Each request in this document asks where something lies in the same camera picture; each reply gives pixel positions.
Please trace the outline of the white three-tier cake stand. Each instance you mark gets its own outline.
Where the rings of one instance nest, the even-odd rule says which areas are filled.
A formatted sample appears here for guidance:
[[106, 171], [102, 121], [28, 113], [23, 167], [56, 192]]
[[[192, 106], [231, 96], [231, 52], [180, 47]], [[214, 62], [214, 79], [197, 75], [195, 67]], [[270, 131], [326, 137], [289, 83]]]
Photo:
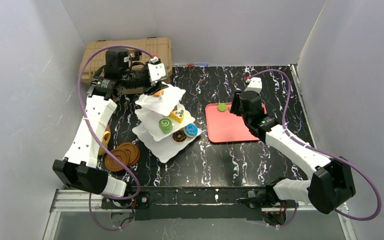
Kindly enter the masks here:
[[139, 124], [132, 132], [161, 163], [174, 158], [203, 132], [181, 103], [185, 93], [184, 89], [158, 82], [135, 101]]

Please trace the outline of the round orange waffle cookie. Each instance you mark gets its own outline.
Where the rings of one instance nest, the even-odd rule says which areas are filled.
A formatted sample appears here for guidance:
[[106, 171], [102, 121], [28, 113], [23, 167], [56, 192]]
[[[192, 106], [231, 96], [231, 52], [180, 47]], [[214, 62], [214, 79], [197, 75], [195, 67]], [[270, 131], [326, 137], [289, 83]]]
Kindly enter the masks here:
[[156, 93], [154, 93], [152, 96], [155, 97], [155, 98], [160, 98], [164, 95], [165, 91], [162, 89]]

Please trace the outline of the green round macaron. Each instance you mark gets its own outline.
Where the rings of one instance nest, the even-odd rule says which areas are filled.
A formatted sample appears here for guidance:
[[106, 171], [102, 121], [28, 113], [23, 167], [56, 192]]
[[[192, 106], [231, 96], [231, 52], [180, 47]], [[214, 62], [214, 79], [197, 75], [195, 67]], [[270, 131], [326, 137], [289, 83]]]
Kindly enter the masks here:
[[225, 103], [219, 103], [217, 105], [217, 110], [219, 112], [225, 112], [228, 109], [228, 106]]

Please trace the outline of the yellow cake slice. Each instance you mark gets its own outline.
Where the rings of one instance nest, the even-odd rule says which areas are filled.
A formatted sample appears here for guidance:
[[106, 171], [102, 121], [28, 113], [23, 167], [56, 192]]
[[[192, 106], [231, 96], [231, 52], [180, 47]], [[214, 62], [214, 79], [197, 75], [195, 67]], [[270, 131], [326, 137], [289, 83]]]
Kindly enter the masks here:
[[176, 105], [168, 116], [176, 122], [182, 123], [185, 117], [184, 106], [181, 104]]

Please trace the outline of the chocolate donut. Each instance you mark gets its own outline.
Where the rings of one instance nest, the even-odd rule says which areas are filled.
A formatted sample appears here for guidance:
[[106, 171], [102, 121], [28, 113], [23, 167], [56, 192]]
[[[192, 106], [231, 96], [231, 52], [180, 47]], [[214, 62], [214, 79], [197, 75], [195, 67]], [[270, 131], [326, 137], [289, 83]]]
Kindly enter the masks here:
[[172, 141], [176, 144], [182, 144], [184, 143], [188, 136], [186, 135], [186, 133], [184, 132], [183, 129], [180, 129], [180, 130], [177, 130], [175, 131], [172, 135], [171, 135], [171, 138], [172, 138]]

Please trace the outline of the tan plastic tool case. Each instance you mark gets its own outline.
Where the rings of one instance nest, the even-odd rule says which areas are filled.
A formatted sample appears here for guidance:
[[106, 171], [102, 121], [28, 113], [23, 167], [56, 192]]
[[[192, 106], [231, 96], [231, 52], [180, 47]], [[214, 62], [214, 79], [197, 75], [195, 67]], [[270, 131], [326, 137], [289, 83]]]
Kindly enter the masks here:
[[[164, 63], [168, 76], [173, 73], [172, 65], [172, 41], [168, 37], [147, 37], [141, 39], [130, 40], [99, 40], [88, 42], [85, 45], [83, 57], [79, 69], [82, 69], [86, 60], [97, 50], [111, 45], [130, 45], [148, 51], [156, 55]], [[106, 63], [105, 51], [97, 54], [87, 65], [82, 73], [81, 81], [90, 84], [95, 72]]]

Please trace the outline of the blue donut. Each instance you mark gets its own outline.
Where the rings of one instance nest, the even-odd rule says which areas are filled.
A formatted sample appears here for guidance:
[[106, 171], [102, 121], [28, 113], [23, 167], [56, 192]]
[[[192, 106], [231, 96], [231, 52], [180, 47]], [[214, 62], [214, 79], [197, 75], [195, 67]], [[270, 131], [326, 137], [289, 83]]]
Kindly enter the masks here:
[[183, 128], [184, 133], [189, 138], [194, 138], [198, 135], [199, 130], [194, 123], [190, 123]]

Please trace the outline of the green roll cake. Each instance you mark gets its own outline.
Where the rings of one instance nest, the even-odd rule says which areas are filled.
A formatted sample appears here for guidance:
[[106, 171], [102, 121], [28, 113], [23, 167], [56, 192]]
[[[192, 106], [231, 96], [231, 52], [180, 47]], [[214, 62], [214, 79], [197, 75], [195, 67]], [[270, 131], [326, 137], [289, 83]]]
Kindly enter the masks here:
[[161, 132], [168, 135], [173, 130], [173, 122], [169, 118], [162, 118], [158, 121], [158, 126]]

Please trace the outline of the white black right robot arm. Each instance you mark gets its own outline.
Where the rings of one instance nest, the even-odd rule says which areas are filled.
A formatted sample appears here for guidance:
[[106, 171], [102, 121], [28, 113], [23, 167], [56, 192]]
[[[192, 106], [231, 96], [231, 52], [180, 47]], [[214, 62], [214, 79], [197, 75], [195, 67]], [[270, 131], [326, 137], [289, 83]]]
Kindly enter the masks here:
[[297, 165], [307, 180], [279, 178], [266, 186], [274, 202], [298, 201], [312, 204], [329, 214], [356, 194], [350, 166], [300, 145], [287, 134], [275, 117], [265, 113], [260, 95], [236, 89], [230, 113], [240, 116], [248, 131], [270, 147], [277, 149]]

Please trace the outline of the pink serving tray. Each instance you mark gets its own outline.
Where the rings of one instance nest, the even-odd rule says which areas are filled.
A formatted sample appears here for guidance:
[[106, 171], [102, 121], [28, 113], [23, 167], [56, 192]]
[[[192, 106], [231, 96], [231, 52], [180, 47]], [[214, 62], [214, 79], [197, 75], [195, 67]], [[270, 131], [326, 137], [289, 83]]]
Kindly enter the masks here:
[[212, 143], [232, 143], [258, 141], [253, 136], [241, 116], [236, 116], [228, 111], [220, 112], [218, 103], [210, 103], [205, 107], [205, 118], [208, 139]]

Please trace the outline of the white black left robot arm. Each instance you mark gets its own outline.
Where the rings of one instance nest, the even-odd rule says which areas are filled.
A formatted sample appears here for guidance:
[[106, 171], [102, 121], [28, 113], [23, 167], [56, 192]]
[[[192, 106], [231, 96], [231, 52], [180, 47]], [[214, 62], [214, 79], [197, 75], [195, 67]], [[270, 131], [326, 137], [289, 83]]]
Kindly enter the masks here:
[[[149, 56], [147, 77], [144, 80], [122, 78], [121, 85], [123, 87], [127, 89], [146, 87], [146, 92], [149, 94], [154, 94], [156, 91], [165, 88], [163, 80], [168, 78], [168, 73], [157, 55], [151, 54], [140, 47], [125, 44], [109, 45], [93, 52], [81, 65], [77, 84], [81, 84], [82, 74], [95, 56], [104, 51], [120, 48], [133, 49]], [[69, 188], [115, 200], [132, 199], [141, 191], [141, 184], [137, 176], [102, 143], [103, 133], [117, 107], [117, 104], [111, 98], [114, 87], [107, 86], [101, 93], [96, 93], [97, 88], [99, 88], [98, 82], [92, 82], [87, 91], [86, 100], [82, 99], [80, 93], [77, 94], [82, 119], [71, 146], [62, 160], [56, 159], [53, 162], [52, 170], [62, 183]], [[100, 148], [133, 178], [136, 183], [136, 191], [132, 195], [125, 195], [126, 182], [97, 168]]]

